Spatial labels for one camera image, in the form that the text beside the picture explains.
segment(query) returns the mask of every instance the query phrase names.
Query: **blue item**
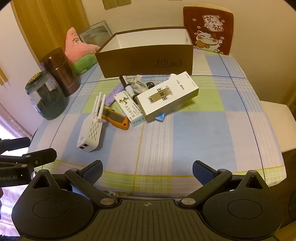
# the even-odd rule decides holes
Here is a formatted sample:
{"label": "blue item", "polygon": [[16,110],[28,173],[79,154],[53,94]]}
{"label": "blue item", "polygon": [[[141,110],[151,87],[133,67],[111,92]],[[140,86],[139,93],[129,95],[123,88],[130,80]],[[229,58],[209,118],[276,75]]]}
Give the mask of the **blue item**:
{"label": "blue item", "polygon": [[163,121],[165,118],[165,113],[162,113],[161,115],[159,115],[158,117],[155,117],[155,119],[159,120],[159,121]]}

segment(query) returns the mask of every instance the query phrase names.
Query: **orange utility knife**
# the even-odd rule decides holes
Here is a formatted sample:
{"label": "orange utility knife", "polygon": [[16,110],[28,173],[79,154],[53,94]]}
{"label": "orange utility knife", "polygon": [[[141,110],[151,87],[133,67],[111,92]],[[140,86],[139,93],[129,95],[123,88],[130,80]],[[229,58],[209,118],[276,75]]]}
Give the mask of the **orange utility knife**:
{"label": "orange utility knife", "polygon": [[102,118],[119,129],[127,130],[129,128],[128,118],[114,110],[104,108]]}

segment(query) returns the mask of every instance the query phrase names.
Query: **brown thermos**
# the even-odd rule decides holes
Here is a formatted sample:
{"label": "brown thermos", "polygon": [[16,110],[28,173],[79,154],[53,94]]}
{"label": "brown thermos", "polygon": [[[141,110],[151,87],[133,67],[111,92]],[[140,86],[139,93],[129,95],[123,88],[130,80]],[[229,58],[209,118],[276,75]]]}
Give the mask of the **brown thermos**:
{"label": "brown thermos", "polygon": [[74,74],[70,67],[67,56],[62,48],[56,48],[45,55],[40,64],[58,82],[64,95],[70,96],[80,86],[80,79]]}

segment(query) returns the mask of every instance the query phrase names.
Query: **brown box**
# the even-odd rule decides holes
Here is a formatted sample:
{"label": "brown box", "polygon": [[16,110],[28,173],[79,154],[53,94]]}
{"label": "brown box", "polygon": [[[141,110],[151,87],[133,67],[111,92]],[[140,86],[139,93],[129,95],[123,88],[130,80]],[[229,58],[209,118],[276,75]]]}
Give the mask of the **brown box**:
{"label": "brown box", "polygon": [[105,78],[192,74],[193,45],[185,27],[143,28],[114,34],[96,58]]}

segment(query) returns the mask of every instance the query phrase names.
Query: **checkered bedsheet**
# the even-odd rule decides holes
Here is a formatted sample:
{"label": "checkered bedsheet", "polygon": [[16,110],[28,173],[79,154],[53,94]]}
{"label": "checkered bedsheet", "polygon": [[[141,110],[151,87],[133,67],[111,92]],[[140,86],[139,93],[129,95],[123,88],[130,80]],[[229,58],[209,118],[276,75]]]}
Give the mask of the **checkered bedsheet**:
{"label": "checkered bedsheet", "polygon": [[[158,84],[168,76],[144,76]],[[52,147],[57,160],[43,166],[52,173],[83,168],[96,159],[103,176],[95,186],[145,196],[185,196],[201,184],[192,164],[201,160],[214,169],[234,174],[255,169],[268,185],[286,178],[283,158],[259,99],[244,72],[231,56],[194,50],[192,79],[198,96],[183,103],[163,122],[144,122],[127,131],[105,122],[99,147],[90,153],[76,147],[83,120],[96,95],[108,94],[120,82],[105,79],[95,65],[81,76],[80,88],[70,96],[58,118],[44,120],[29,152]],[[111,106],[122,112],[117,103]]]}

